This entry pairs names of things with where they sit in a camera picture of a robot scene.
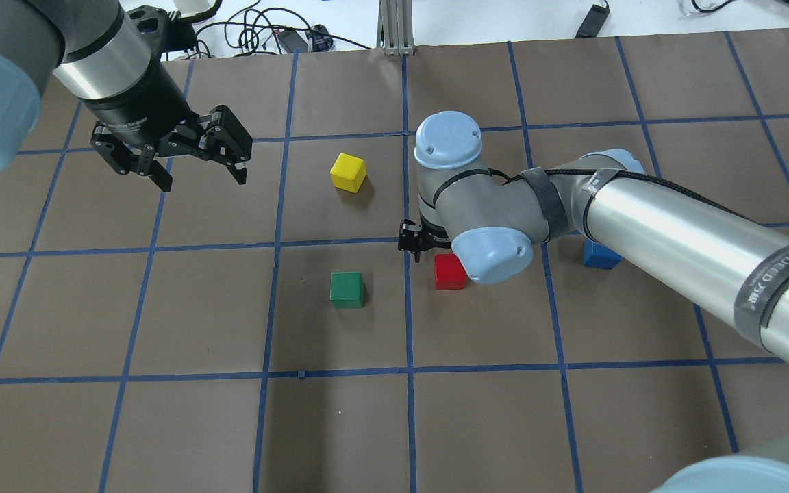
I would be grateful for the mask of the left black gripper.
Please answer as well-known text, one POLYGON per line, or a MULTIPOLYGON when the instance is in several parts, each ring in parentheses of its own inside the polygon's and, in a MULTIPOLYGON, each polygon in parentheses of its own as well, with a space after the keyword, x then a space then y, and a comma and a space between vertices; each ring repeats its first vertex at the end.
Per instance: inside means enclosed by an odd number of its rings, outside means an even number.
POLYGON ((122 110, 91 110, 97 117, 91 145, 119 175, 149 178, 169 192, 173 178, 157 159, 190 156, 227 168, 239 185, 247 184, 245 162, 253 153, 253 138, 225 104, 198 115, 192 110, 163 110, 148 115, 122 110), (140 152, 135 153, 128 145, 140 152))

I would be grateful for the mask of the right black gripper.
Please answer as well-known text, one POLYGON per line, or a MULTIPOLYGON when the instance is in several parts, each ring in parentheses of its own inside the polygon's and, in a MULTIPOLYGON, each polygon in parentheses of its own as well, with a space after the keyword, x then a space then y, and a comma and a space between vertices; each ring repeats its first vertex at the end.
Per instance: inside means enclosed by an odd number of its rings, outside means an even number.
POLYGON ((440 225, 420 218, 420 225, 410 219, 404 219, 399 225, 397 248, 410 253, 413 261, 419 263, 423 251, 430 249, 451 249, 451 240, 440 225))

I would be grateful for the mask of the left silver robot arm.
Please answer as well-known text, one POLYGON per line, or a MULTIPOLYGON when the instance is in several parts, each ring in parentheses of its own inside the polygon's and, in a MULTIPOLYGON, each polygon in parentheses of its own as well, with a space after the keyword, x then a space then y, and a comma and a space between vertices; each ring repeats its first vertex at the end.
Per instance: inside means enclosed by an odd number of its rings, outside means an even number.
POLYGON ((191 110, 160 60, 192 23, 118 1, 0 1, 0 172, 37 125, 54 77, 96 116, 91 146, 116 174, 169 192, 162 159, 187 155, 245 184, 251 135, 225 105, 191 110))

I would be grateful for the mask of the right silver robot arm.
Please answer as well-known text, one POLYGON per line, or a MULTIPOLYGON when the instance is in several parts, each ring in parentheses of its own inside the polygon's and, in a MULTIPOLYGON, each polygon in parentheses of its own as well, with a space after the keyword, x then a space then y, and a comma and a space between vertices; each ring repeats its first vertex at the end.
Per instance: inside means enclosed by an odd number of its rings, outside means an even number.
POLYGON ((451 250, 468 280, 489 285, 528 268, 539 244, 578 233, 789 365, 789 236, 645 172, 624 149, 496 184, 469 115, 433 113, 411 137, 420 216, 399 225, 401 252, 451 250))

